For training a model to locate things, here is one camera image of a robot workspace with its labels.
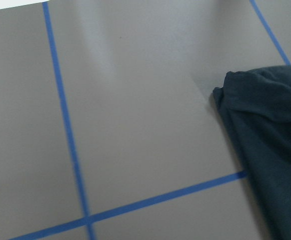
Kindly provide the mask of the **black graphic t-shirt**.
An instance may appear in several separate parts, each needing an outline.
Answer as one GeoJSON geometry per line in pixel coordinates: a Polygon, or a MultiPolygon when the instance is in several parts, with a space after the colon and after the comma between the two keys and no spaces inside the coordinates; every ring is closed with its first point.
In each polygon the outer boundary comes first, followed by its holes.
{"type": "Polygon", "coordinates": [[[291,240],[291,65],[228,72],[216,109],[275,240],[291,240]]]}

